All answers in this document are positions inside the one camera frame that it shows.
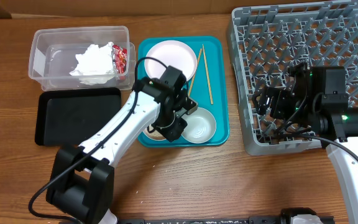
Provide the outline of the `pink bowl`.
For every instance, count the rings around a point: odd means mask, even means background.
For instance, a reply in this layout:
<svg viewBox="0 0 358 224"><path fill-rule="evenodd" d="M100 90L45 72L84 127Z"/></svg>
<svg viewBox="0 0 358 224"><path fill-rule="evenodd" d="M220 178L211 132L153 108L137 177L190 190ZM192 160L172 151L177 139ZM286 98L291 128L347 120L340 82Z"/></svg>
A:
<svg viewBox="0 0 358 224"><path fill-rule="evenodd" d="M163 141L165 137L161 135L158 131L153 131L151 126L148 126L144 129L143 133L151 140L154 141Z"/></svg>

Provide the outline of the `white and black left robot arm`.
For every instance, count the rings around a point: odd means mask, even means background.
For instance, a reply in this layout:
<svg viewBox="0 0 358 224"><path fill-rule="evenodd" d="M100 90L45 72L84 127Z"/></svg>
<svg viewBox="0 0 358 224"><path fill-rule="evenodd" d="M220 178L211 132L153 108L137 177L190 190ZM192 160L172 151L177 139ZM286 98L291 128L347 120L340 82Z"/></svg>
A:
<svg viewBox="0 0 358 224"><path fill-rule="evenodd" d="M195 73L165 65L156 78L136 79L125 105L102 129L58 150L50 180L29 200L29 212L70 223L117 223L110 210L115 167L149 126L167 141L180 138L187 126L183 115L198 108L188 95Z"/></svg>

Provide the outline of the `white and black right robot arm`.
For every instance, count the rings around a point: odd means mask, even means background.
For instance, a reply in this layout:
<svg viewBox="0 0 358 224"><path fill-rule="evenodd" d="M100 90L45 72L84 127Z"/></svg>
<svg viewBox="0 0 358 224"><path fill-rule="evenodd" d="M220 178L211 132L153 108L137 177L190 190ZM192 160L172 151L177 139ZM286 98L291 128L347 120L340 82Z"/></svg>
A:
<svg viewBox="0 0 358 224"><path fill-rule="evenodd" d="M295 79L290 90L266 86L252 96L257 114L284 123L275 138L319 140L339 179L350 223L358 223L358 107L348 105L346 69L311 67L306 62L288 69Z"/></svg>

